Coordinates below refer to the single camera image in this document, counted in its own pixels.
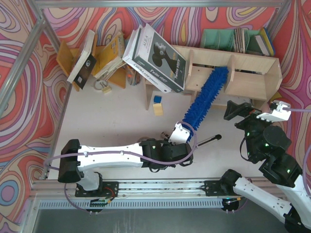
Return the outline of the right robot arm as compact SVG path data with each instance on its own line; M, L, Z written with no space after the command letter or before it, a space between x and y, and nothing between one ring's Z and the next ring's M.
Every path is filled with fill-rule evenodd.
M286 200L275 197L255 186L240 173L229 169L220 179L220 187L225 194L241 195L274 215L289 233L309 233L311 231L311 194L306 187L302 167L287 153L291 140L275 122L287 121L291 116L291 106L275 100L269 110L263 112L250 103L236 104L229 100L224 115L225 120L236 116L243 120L235 123L244 131L242 142L246 145L245 161L256 164L263 176L275 184L286 196Z

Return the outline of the blue fluffy duster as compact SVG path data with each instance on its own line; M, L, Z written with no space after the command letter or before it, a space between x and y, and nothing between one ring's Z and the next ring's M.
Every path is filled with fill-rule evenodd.
M201 88L200 94L196 97L190 108L184 115L182 126L190 130L190 127L185 123L191 125L194 130L197 130L201 122L206 117L212 103L218 96L220 90L227 80L228 68L217 67L215 68L207 81Z

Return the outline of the beige masking tape roll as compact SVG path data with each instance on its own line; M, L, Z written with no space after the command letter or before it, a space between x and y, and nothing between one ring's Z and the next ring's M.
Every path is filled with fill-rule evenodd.
M142 138L140 138L140 141L144 141L144 140L148 140L148 139L150 139L149 137L142 137Z

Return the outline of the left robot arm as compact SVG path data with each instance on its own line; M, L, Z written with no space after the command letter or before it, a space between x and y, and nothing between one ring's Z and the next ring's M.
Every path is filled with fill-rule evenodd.
M100 168L139 167L159 172L168 167L189 166L193 152L188 143L145 139L120 147L91 147L71 139L61 150L58 182L76 183L87 192L102 187Z

